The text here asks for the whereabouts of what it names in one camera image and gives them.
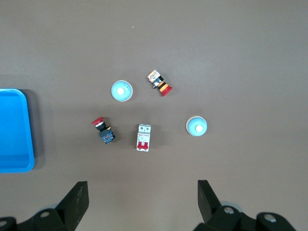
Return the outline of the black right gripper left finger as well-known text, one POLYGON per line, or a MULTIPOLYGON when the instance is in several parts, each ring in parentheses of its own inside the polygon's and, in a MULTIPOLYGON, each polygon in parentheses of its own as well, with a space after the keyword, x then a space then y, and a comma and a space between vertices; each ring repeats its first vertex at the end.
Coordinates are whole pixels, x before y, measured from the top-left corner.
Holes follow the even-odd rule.
POLYGON ((0 218, 0 231, 75 231, 89 207, 88 182, 79 181, 55 208, 46 208, 28 220, 0 218))

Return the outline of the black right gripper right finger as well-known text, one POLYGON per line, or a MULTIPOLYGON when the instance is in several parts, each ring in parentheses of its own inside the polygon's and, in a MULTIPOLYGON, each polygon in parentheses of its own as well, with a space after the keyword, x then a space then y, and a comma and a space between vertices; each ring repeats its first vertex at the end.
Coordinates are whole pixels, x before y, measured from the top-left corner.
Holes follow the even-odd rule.
POLYGON ((193 231, 296 231, 279 214, 261 212, 251 218, 231 205, 222 205, 207 180, 198 180, 198 207, 203 223, 193 231))

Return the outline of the blue bell white button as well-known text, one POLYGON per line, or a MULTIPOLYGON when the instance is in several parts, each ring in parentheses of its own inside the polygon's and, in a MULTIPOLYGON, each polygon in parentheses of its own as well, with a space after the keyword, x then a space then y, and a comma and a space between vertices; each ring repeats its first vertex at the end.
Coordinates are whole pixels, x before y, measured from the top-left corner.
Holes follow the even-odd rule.
POLYGON ((200 137, 207 132, 207 121, 201 116, 193 116, 187 120, 185 127, 190 135, 200 137))
POLYGON ((111 87, 111 95, 118 102, 126 102, 133 95, 133 87, 125 80, 116 81, 111 87))

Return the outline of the blue plastic tray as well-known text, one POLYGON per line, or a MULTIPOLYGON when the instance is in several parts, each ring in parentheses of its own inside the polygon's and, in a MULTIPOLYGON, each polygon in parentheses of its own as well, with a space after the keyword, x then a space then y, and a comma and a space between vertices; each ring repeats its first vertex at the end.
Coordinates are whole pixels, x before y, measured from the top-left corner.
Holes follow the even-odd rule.
POLYGON ((0 173, 25 173, 35 164, 27 99, 0 89, 0 173))

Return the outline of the red mushroom pushbutton black body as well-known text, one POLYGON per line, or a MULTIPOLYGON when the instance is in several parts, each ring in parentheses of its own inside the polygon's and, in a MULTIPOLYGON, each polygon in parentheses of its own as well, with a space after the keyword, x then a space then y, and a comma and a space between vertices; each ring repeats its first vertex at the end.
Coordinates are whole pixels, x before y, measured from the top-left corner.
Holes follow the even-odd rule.
POLYGON ((107 126, 103 117, 99 117, 92 122, 92 125, 99 131, 101 140, 108 144, 115 139, 115 134, 110 126, 107 126))

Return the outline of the red yellow striped pushbutton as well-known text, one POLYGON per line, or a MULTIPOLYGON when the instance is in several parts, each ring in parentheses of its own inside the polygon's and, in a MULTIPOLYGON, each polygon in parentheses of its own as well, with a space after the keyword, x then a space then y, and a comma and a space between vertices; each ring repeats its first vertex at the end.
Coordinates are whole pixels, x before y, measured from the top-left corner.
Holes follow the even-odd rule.
POLYGON ((172 87, 167 84, 164 78, 160 75, 157 70, 153 70, 148 76, 147 79, 151 82, 154 89, 158 89, 162 96, 166 96, 172 91, 172 87))

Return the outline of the white circuit breaker red switch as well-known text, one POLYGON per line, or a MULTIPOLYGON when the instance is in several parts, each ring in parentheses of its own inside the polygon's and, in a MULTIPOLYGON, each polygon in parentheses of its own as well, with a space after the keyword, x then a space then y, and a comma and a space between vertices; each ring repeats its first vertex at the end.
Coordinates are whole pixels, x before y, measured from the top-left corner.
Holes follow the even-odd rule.
POLYGON ((151 125, 139 124, 137 133, 136 150, 148 152, 150 147, 151 125))

